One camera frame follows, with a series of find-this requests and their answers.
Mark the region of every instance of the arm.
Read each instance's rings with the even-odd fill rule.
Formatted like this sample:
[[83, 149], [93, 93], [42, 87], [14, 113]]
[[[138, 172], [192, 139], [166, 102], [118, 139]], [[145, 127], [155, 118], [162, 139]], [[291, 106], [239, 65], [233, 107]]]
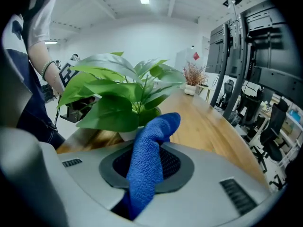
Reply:
[[[43, 66], [52, 58], [48, 53], [47, 47], [44, 41], [40, 41], [28, 49], [28, 56], [34, 66], [34, 68], [42, 73]], [[60, 84], [59, 69], [55, 63], [48, 66], [45, 71], [45, 80], [51, 85], [58, 93], [62, 94], [63, 88]]]
[[[52, 61], [47, 47], [44, 43], [49, 39], [49, 26], [51, 23], [52, 11], [56, 0], [45, 0], [42, 8], [31, 19], [27, 40], [27, 53], [34, 68], [42, 73], [43, 66]], [[59, 69], [55, 63], [48, 66], [45, 72], [45, 80], [58, 92], [63, 89], [60, 84]]]

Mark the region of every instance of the desk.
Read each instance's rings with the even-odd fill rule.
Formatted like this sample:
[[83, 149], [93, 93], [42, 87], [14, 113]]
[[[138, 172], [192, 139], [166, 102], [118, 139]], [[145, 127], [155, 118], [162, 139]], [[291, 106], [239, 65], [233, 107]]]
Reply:
[[[171, 142], [221, 155], [267, 186], [258, 162], [244, 140], [226, 119], [198, 95], [189, 96], [184, 94], [183, 90], [177, 90], [159, 107], [163, 114], [178, 112], [181, 116], [180, 127], [171, 136]], [[81, 145], [75, 140], [85, 141], [78, 133], [60, 146], [57, 153], [90, 150], [122, 141], [114, 132], [88, 129], [87, 131], [89, 133], [87, 145], [83, 143]]]

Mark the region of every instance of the black chair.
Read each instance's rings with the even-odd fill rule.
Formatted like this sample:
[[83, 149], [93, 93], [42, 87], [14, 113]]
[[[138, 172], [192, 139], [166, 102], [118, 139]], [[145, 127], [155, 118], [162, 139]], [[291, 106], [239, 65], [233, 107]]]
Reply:
[[[256, 96], [248, 96], [241, 91], [241, 101], [239, 103], [239, 106], [236, 108], [236, 110], [238, 110], [238, 115], [241, 117], [241, 126], [251, 126], [257, 120], [262, 99], [262, 90], [258, 90]], [[242, 117], [241, 111], [244, 107], [246, 107], [246, 112]]]
[[255, 152], [253, 152], [253, 154], [257, 157], [258, 162], [263, 164], [264, 173], [267, 171], [267, 168], [263, 157], [270, 157], [274, 161], [281, 161], [283, 158], [279, 146], [274, 142], [274, 140], [280, 133], [280, 130], [286, 118], [287, 110], [288, 105], [282, 99], [278, 104], [273, 105], [269, 125], [260, 135], [260, 143], [263, 145], [264, 152], [260, 153], [255, 146], [251, 147], [251, 149], [255, 149]]
[[218, 107], [222, 108], [223, 110], [226, 109], [228, 102], [232, 96], [232, 91], [233, 91], [233, 80], [229, 79], [227, 82], [224, 83], [224, 94], [219, 101]]

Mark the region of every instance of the white vase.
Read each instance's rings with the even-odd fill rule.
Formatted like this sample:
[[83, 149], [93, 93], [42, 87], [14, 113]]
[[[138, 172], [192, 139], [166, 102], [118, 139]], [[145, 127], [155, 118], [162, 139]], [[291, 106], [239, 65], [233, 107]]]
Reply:
[[119, 132], [119, 135], [124, 141], [134, 140], [136, 138], [137, 133], [139, 133], [143, 129], [143, 127], [144, 126], [140, 126], [136, 130], [130, 132]]
[[196, 86], [185, 85], [184, 93], [189, 95], [194, 95], [196, 93]]

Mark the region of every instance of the black speaker grille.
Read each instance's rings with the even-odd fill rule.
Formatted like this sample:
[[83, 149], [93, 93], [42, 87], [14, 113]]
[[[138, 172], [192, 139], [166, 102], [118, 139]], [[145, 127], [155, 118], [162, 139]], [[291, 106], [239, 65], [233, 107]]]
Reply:
[[[129, 150], [124, 154], [122, 154], [121, 156], [117, 157], [113, 162], [114, 170], [122, 177], [126, 178], [131, 163], [132, 153], [133, 151]], [[167, 150], [161, 147], [160, 147], [160, 160], [162, 164], [164, 180], [177, 173], [177, 171], [181, 167], [180, 159], [174, 154], [171, 154], [170, 152], [168, 152]]]
[[63, 161], [62, 164], [64, 167], [69, 167], [69, 166], [74, 166], [76, 164], [81, 163], [82, 161], [79, 158], [68, 160], [68, 161]]
[[240, 215], [248, 213], [257, 206], [256, 202], [234, 179], [221, 181], [220, 184]]

